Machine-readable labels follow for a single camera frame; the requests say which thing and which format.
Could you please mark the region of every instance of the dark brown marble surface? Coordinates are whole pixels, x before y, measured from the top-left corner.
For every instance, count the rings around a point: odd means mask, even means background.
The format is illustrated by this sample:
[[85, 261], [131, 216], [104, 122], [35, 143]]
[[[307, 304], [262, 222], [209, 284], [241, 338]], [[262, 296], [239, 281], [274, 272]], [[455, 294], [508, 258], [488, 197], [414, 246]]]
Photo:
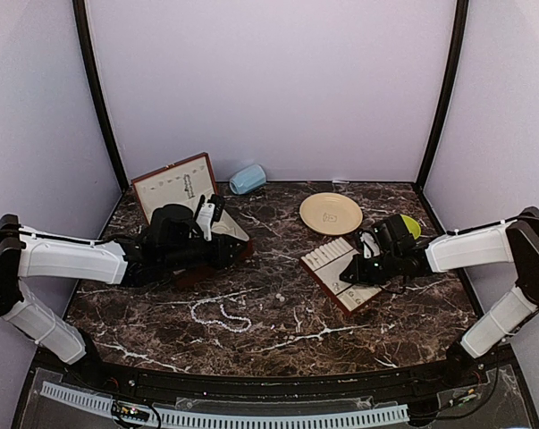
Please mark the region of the dark brown marble surface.
[[[299, 205], [331, 191], [358, 202], [365, 226], [402, 213], [434, 234], [408, 184], [276, 182], [245, 197], [222, 184], [226, 210], [254, 240], [252, 257], [186, 290], [81, 282], [68, 320], [91, 333], [108, 362], [192, 374], [346, 374], [444, 359], [476, 320], [455, 274], [381, 293], [348, 318], [300, 267], [299, 257], [331, 239], [305, 226]], [[129, 191], [105, 234], [135, 234], [143, 224]]]

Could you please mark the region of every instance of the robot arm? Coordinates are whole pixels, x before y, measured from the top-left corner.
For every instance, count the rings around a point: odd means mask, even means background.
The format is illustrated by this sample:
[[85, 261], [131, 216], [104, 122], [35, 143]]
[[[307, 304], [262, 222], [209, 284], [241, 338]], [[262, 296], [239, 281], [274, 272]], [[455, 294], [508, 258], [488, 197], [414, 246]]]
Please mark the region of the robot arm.
[[[371, 237], [375, 249], [367, 244]], [[539, 210], [535, 207], [508, 221], [449, 232], [424, 243], [416, 243], [399, 215], [375, 223], [358, 238], [365, 252], [355, 255], [342, 272], [345, 282], [376, 285], [398, 275], [407, 278], [466, 266], [515, 264], [516, 284], [448, 349], [448, 360], [456, 366], [468, 366], [539, 312]]]
[[95, 364], [99, 357], [89, 336], [57, 316], [21, 278], [55, 276], [132, 287], [195, 266], [225, 268], [248, 243], [211, 231], [223, 212], [221, 197], [201, 206], [204, 213], [198, 209], [195, 216], [186, 206], [164, 206], [138, 237], [113, 240], [47, 234], [6, 214], [0, 220], [0, 317], [67, 365]]

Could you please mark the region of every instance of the open jewelry box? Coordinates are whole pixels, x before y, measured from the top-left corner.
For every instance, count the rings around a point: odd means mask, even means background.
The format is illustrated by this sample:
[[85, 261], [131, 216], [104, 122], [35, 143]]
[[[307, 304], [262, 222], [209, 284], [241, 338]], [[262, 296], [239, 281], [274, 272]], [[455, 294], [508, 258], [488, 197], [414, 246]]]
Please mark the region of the open jewelry box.
[[[181, 204], [195, 213], [202, 195], [208, 200], [217, 194], [214, 172], [209, 155], [205, 152], [149, 172], [134, 179], [132, 184], [147, 223], [150, 223], [157, 208], [167, 204]], [[212, 232], [246, 241], [246, 256], [253, 251], [248, 234], [225, 210], [220, 221], [212, 226]]]

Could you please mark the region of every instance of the lavender wall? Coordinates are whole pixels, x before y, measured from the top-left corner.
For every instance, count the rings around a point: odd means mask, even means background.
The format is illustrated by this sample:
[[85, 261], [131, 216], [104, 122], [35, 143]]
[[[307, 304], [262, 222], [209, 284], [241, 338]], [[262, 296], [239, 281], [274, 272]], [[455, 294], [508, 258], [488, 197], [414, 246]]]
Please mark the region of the lavender wall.
[[[426, 192], [448, 228], [539, 207], [539, 1], [471, 3]], [[469, 274], [485, 308], [516, 279], [508, 265]], [[512, 343], [539, 412], [539, 316]]]
[[208, 151], [218, 179], [413, 181], [453, 0], [89, 1], [133, 178]]
[[[0, 216], [97, 236], [118, 186], [88, 92], [72, 2], [0, 2]], [[58, 314], [74, 282], [29, 279]], [[10, 427], [35, 347], [0, 320], [0, 429]]]

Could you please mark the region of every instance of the black frame pole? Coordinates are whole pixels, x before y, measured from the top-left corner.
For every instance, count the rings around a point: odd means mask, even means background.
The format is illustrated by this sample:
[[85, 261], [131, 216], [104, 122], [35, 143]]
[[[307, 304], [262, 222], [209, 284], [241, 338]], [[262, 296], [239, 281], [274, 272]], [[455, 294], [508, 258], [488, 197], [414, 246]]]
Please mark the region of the black frame pole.
[[90, 95], [94, 107], [97, 111], [98, 123], [102, 136], [105, 140], [106, 150], [110, 157], [110, 162], [114, 169], [114, 175], [122, 192], [124, 192], [130, 186], [128, 177], [124, 171], [122, 165], [122, 159], [116, 146], [116, 140], [112, 127], [110, 125], [110, 119], [108, 112], [106, 111], [106, 104], [104, 96], [102, 95], [102, 88], [100, 87], [100, 79], [98, 78], [97, 64], [95, 61], [94, 50], [92, 48], [92, 40], [90, 39], [90, 30], [88, 29], [88, 17], [87, 9], [84, 0], [72, 0], [74, 6], [74, 19], [76, 21], [76, 30], [79, 34], [80, 51], [82, 52], [82, 61], [84, 62], [84, 68], [87, 73], [88, 85], [90, 86]]
[[436, 114], [430, 131], [430, 137], [428, 138], [428, 144], [426, 145], [424, 159], [422, 160], [422, 165], [416, 179], [416, 185], [420, 190], [424, 189], [428, 180], [430, 169], [436, 157], [438, 144], [442, 137], [448, 107], [450, 106], [451, 93], [454, 88], [454, 81], [456, 80], [456, 72], [458, 71], [459, 54], [464, 39], [464, 30], [466, 29], [467, 6], [468, 0], [458, 0], [456, 3], [456, 16], [451, 33], [450, 51], [448, 52], [448, 62], [446, 63], [446, 70], [444, 72], [442, 90], [440, 91], [440, 98], [438, 99], [438, 106], [436, 107]]

